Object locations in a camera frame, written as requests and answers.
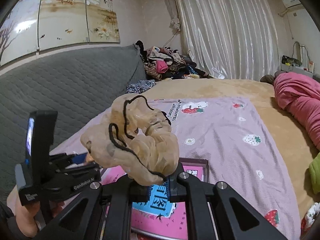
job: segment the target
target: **metal screw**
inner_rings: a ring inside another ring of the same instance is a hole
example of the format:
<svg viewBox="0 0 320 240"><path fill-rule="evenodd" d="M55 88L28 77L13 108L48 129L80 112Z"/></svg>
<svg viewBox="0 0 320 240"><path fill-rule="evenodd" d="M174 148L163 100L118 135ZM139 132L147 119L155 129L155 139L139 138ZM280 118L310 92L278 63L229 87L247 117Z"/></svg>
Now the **metal screw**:
<svg viewBox="0 0 320 240"><path fill-rule="evenodd" d="M98 189L100 187L100 183L98 182L93 182L90 184L90 188L92 189Z"/></svg>
<svg viewBox="0 0 320 240"><path fill-rule="evenodd" d="M219 189L226 189L227 188L227 184L223 181L218 182L217 186Z"/></svg>
<svg viewBox="0 0 320 240"><path fill-rule="evenodd" d="M182 178L182 179L187 179L187 178L189 178L189 173L187 173L187 172L182 172L182 173L179 174L179 176L180 176L180 178Z"/></svg>

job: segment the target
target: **white curtain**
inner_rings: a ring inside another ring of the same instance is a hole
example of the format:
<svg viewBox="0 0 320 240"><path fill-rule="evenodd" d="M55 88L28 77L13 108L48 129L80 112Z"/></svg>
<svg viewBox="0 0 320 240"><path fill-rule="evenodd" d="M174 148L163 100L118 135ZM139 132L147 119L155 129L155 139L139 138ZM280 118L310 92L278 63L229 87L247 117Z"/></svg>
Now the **white curtain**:
<svg viewBox="0 0 320 240"><path fill-rule="evenodd" d="M221 79L260 80L280 69L267 0L176 0L185 50Z"/></svg>
<svg viewBox="0 0 320 240"><path fill-rule="evenodd" d="M164 2L171 18L170 27L177 31L181 31L176 0L164 0Z"/></svg>

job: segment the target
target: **beige bed sheet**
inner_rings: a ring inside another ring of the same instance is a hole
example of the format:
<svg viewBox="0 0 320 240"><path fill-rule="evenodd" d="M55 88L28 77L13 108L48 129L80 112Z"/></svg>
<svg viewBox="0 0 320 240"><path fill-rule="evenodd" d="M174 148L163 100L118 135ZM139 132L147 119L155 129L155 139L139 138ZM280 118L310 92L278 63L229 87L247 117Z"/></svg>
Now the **beige bed sheet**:
<svg viewBox="0 0 320 240"><path fill-rule="evenodd" d="M143 93L148 99L209 98L243 96L250 99L273 136L287 165L300 217L314 201L320 201L312 192L309 164L318 150L305 129L274 98L273 86L252 80L185 79L168 80Z"/></svg>

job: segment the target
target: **black string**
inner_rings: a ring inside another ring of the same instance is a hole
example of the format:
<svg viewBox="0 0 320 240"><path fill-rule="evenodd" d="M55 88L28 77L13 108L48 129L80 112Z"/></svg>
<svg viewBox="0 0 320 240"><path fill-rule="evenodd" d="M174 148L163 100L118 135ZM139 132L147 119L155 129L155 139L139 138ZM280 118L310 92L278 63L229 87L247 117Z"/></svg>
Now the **black string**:
<svg viewBox="0 0 320 240"><path fill-rule="evenodd" d="M168 121L169 125L171 126L171 122L170 122L170 120L167 118L167 113L164 112L164 111L161 111L161 112L162 112L162 114L164 115L164 117L166 118L166 120Z"/></svg>
<svg viewBox="0 0 320 240"><path fill-rule="evenodd" d="M164 181L166 181L166 177L165 177L162 173L156 172L156 171L150 171L150 170L140 161L140 159L138 158L138 156L136 155L136 153L135 153L133 150L131 150L131 149L127 148L127 147L124 147L124 146L122 146L122 145L120 145L120 144L118 144L118 143L116 142L115 138L113 137L113 131L112 131L112 128L113 128L113 127L116 129L116 133L118 133L118 131L119 131L119 128L118 128L118 126L117 126L115 123L109 124L109 138L110 138L110 141L113 143L113 145L114 145L115 147L119 148L120 150L123 150L123 151L132 153L132 154L138 159L138 161L139 161L151 174L156 175L156 176L159 176L159 177L161 177Z"/></svg>
<svg viewBox="0 0 320 240"><path fill-rule="evenodd" d="M123 145L124 145L125 147L127 147L127 144L126 144L123 140L121 140L121 139L119 138L119 127L118 127L115 123L112 123L112 124L114 124L113 127L116 128L116 137L117 137L118 141L122 142Z"/></svg>
<svg viewBox="0 0 320 240"><path fill-rule="evenodd" d="M138 95L138 96L135 96L134 98L132 98L131 100L126 100L124 102L124 105L123 105L123 117L124 117L124 134L127 136L127 138L133 140L134 139L134 136L130 135L127 133L127 125L129 124L129 120L127 119L127 105L128 104L131 104L134 100L136 100L137 98L143 98L145 101L146 101L146 104L147 104L147 107L149 107L150 110L154 111L153 108L151 108L149 105L148 105L148 101L147 99L142 96L142 95Z"/></svg>

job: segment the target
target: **wall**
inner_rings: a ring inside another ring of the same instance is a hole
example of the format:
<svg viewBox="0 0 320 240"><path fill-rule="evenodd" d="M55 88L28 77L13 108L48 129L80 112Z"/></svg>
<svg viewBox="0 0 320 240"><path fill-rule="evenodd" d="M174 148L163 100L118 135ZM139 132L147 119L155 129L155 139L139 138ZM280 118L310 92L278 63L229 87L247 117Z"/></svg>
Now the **wall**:
<svg viewBox="0 0 320 240"><path fill-rule="evenodd" d="M170 28L171 18L164 0L141 0L141 5L147 35L143 41L144 47L162 47L176 32ZM184 55L187 53L182 50L180 33L177 33L167 46L178 49Z"/></svg>
<svg viewBox="0 0 320 240"><path fill-rule="evenodd" d="M19 65L49 54L90 47L127 46L136 43L137 40L143 41L146 39L140 0L114 0L114 10L117 13L120 44L78 44L77 46L66 46L41 53L36 52L3 65L0 69L0 75Z"/></svg>
<svg viewBox="0 0 320 240"><path fill-rule="evenodd" d="M271 13L276 25L276 31L278 36L279 62L280 62L283 55L291 56L288 36L286 32L285 19L278 15L278 13L283 12L286 8L282 0L267 0L267 1L270 5Z"/></svg>
<svg viewBox="0 0 320 240"><path fill-rule="evenodd" d="M287 28L287 36L289 37L290 55L292 55L293 44L298 41L300 45L305 45L311 61L315 64L315 73L320 74L320 32L313 22L311 16L306 9L289 12L288 19L292 31L293 39L290 39L291 33L289 26ZM294 49L293 57L296 57L296 49Z"/></svg>

